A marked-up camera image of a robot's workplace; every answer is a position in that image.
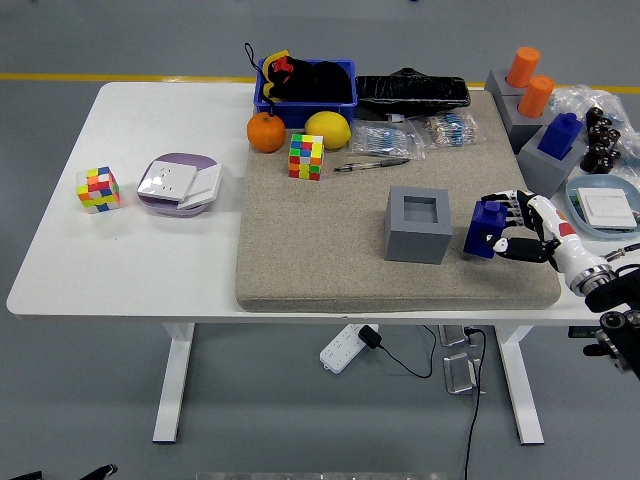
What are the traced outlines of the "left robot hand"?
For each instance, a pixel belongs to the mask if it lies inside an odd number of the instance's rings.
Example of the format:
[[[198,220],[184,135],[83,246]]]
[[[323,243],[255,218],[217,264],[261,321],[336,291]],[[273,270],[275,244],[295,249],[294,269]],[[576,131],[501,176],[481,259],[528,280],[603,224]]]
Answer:
[[[108,477],[114,475],[118,471],[118,466],[115,464],[105,464],[102,465],[85,476],[81,477],[81,480],[104,480]],[[43,479],[43,472],[41,470],[36,470],[33,472],[28,472],[22,475],[18,475],[16,477],[11,478],[10,480],[41,480]]]

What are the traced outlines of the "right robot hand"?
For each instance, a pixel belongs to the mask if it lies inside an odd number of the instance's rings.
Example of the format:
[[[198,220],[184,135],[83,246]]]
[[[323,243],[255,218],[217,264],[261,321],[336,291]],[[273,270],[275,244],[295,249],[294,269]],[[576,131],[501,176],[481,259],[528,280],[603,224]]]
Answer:
[[[612,278],[604,258],[588,251],[579,235],[551,201],[539,194],[521,190],[492,193],[481,198],[507,208],[505,226],[524,226],[537,234],[533,238],[499,237],[485,234],[483,240],[497,255],[524,262],[548,262],[564,275],[574,293],[587,292],[589,282]]]

